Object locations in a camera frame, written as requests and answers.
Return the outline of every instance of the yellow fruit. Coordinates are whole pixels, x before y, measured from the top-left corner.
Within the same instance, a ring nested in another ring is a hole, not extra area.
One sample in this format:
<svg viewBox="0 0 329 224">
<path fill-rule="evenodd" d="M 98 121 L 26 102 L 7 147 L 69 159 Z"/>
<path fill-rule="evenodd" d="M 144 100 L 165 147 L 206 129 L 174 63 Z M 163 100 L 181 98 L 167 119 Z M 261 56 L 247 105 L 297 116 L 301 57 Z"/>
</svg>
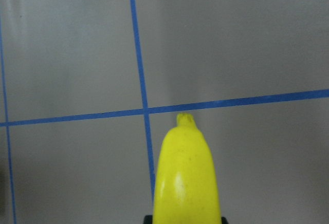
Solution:
<svg viewBox="0 0 329 224">
<path fill-rule="evenodd" d="M 153 224 L 220 224 L 215 168 L 193 116 L 177 115 L 159 157 Z"/>
</svg>

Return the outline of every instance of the banana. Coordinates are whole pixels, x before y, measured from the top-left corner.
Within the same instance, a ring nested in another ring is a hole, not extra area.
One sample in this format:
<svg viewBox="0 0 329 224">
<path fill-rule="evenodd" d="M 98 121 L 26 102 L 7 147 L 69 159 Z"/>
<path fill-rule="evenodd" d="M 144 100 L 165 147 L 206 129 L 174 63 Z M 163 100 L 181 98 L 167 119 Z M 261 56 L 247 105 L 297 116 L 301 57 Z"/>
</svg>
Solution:
<svg viewBox="0 0 329 224">
<path fill-rule="evenodd" d="M 153 224 L 202 223 L 222 223 L 215 168 L 193 116 L 180 113 L 161 147 Z"/>
</svg>

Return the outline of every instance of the horizontal blue line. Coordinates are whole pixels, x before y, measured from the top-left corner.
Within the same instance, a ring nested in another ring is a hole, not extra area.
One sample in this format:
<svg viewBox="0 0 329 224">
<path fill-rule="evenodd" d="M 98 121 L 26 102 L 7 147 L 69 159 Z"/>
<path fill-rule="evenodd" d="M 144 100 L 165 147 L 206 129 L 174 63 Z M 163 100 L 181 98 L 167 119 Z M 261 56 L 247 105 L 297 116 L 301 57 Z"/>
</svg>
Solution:
<svg viewBox="0 0 329 224">
<path fill-rule="evenodd" d="M 44 118 L 44 119 L 11 121 L 8 122 L 8 125 L 9 126 L 31 125 L 31 124 L 54 123 L 54 122 L 63 122 L 63 121 L 74 121 L 74 120 L 103 119 L 103 118 L 133 116 L 133 115 L 142 115 L 142 114 L 143 114 L 143 109 L 141 108 L 141 109 L 113 111 L 113 112 L 98 113 L 98 114 L 71 115 L 71 116 L 62 116 L 62 117 L 53 117 L 53 118 Z M 0 126 L 6 126 L 6 123 L 0 123 Z"/>
<path fill-rule="evenodd" d="M 163 107 L 149 107 L 149 114 L 159 114 L 168 113 L 175 111 L 187 111 L 196 109 L 206 109 L 206 108 L 218 108 L 218 107 L 232 107 L 232 106 L 242 106 L 242 105 L 253 105 L 253 104 L 263 104 L 263 103 L 273 103 L 273 102 L 288 102 L 288 101 L 298 101 L 307 99 L 317 99 L 317 98 L 328 98 L 329 89 L 323 90 L 311 90 L 304 92 L 295 92 L 288 94 L 278 94 L 270 96 L 260 96 L 260 97 L 247 97 L 229 100 L 219 100 L 210 102 L 198 102 L 190 104 L 163 106 Z M 107 113 L 99 114 L 87 114 L 87 115 L 72 115 L 45 119 L 34 119 L 34 120 L 22 120 L 22 121 L 11 121 L 0 123 L 1 126 L 15 126 L 15 125 L 29 125 L 29 124 L 40 124 L 40 123 L 53 123 L 53 122 L 63 122 L 63 121 L 74 121 L 74 120 L 89 120 L 89 119 L 102 119 L 102 118 L 113 118 L 122 116 L 133 116 L 133 115 L 144 115 L 145 110 L 141 109 L 131 109 L 122 111 L 113 111 Z"/>
<path fill-rule="evenodd" d="M 295 92 L 288 94 L 278 94 L 278 95 L 270 95 L 270 96 L 219 100 L 219 101 L 210 101 L 210 102 L 198 102 L 198 103 L 181 104 L 181 105 L 173 105 L 173 106 L 150 107 L 149 113 L 159 114 L 159 113 L 167 113 L 167 112 L 175 112 L 175 111 L 186 111 L 186 110 L 218 108 L 218 107 L 232 107 L 232 106 L 272 103 L 272 102 L 298 101 L 298 100 L 326 98 L 326 97 L 329 97 L 329 89 Z"/>
</svg>

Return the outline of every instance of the yellow object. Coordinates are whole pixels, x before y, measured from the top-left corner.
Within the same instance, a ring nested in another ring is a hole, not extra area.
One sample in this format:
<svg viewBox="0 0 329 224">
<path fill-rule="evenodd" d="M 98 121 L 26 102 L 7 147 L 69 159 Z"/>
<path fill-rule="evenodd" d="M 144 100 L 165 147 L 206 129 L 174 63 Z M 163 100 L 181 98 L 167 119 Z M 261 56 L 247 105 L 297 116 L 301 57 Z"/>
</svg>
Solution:
<svg viewBox="0 0 329 224">
<path fill-rule="evenodd" d="M 222 223 L 214 164 L 193 116 L 180 113 L 162 143 L 153 224 L 202 223 Z"/>
</svg>

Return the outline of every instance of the blue grid line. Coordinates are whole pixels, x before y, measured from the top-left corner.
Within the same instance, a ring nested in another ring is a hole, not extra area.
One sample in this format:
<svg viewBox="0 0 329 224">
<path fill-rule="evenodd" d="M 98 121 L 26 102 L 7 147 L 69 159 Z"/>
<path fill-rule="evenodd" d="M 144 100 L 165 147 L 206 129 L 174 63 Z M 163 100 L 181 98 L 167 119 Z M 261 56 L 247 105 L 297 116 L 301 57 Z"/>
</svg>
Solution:
<svg viewBox="0 0 329 224">
<path fill-rule="evenodd" d="M 137 21 L 137 11 L 136 11 L 135 0 L 130 0 L 130 7 L 131 7 L 131 13 L 132 13 L 132 23 L 133 23 L 133 30 L 134 30 L 140 91 L 141 91 L 142 103 L 143 103 L 145 135 L 146 135 L 146 141 L 147 141 L 149 172 L 150 172 L 150 181 L 151 181 L 151 196 L 152 196 L 152 201 L 153 201 L 154 188 L 155 188 L 155 173 L 154 173 L 154 160 L 153 160 L 153 149 L 152 149 L 152 138 L 151 138 L 151 126 L 150 126 L 146 84 L 145 84 L 145 78 L 144 78 L 143 60 L 142 60 L 142 53 L 141 53 L 140 40 L 139 40 L 138 21 Z"/>
<path fill-rule="evenodd" d="M 9 178 L 10 178 L 10 190 L 11 190 L 11 202 L 12 202 L 12 215 L 14 224 L 16 224 L 16 204 L 15 204 L 15 190 L 14 190 L 14 177 L 12 170 L 11 160 L 11 143 L 10 143 L 10 129 L 8 125 L 8 103 L 7 103 L 7 91 L 6 91 L 6 78 L 5 78 L 5 61 L 4 50 L 2 41 L 2 27 L 0 17 L 0 59 L 1 59 L 1 75 L 2 75 L 2 90 L 4 96 L 4 108 L 5 108 L 5 120 L 6 120 L 6 133 L 7 133 L 7 148 L 8 148 L 8 165 L 9 165 Z"/>
<path fill-rule="evenodd" d="M 318 98 L 329 98 L 329 89 L 293 92 L 293 93 L 259 96 L 259 97 L 227 99 L 227 100 L 218 100 L 218 101 L 210 101 L 210 102 L 197 102 L 197 103 L 188 103 L 188 104 L 171 105 L 171 106 L 149 107 L 148 114 L 160 114 L 160 113 L 179 112 L 179 111 L 188 111 L 188 110 L 233 107 L 233 106 L 276 103 L 276 102 L 302 101 L 302 100 L 318 99 Z M 134 116 L 134 115 L 144 115 L 144 109 L 129 109 L 129 110 L 112 111 L 112 112 L 97 113 L 97 114 L 72 115 L 72 116 L 62 116 L 62 117 L 53 117 L 53 118 L 44 118 L 44 119 L 9 121 L 9 122 L 0 123 L 0 127 L 66 122 L 66 121 L 75 121 L 75 120 L 104 119 L 104 118 L 115 118 L 115 117 Z"/>
</svg>

